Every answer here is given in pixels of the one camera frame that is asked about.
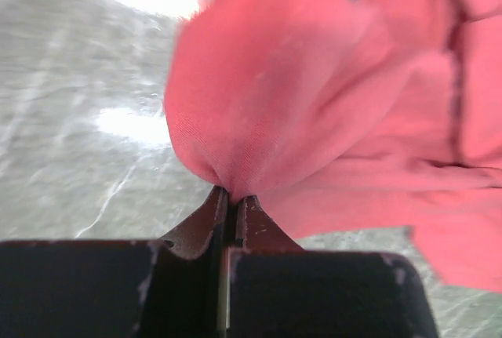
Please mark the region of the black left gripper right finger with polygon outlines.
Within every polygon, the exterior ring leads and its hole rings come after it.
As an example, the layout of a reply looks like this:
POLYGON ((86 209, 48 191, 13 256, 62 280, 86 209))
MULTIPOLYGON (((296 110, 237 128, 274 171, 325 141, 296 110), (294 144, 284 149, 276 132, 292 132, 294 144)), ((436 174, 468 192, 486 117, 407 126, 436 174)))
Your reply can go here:
POLYGON ((238 205, 235 244, 244 249, 268 252, 303 251, 262 209, 256 196, 238 205))

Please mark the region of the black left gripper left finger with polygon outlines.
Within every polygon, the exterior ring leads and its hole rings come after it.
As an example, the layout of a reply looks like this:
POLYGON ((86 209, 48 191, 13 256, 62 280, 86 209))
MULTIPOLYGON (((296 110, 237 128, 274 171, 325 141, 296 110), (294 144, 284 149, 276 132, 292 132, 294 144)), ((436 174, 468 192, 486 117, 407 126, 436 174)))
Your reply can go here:
POLYGON ((158 262, 220 262, 224 247, 228 195, 214 187, 206 200, 159 240, 158 262))

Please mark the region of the dusty pink t shirt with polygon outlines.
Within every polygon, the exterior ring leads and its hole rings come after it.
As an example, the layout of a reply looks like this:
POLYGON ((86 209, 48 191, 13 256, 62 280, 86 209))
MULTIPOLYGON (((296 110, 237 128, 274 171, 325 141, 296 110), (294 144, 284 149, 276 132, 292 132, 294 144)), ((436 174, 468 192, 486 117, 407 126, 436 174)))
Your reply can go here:
POLYGON ((291 236, 409 226, 445 283, 501 290, 501 0, 211 0, 165 112, 291 236))

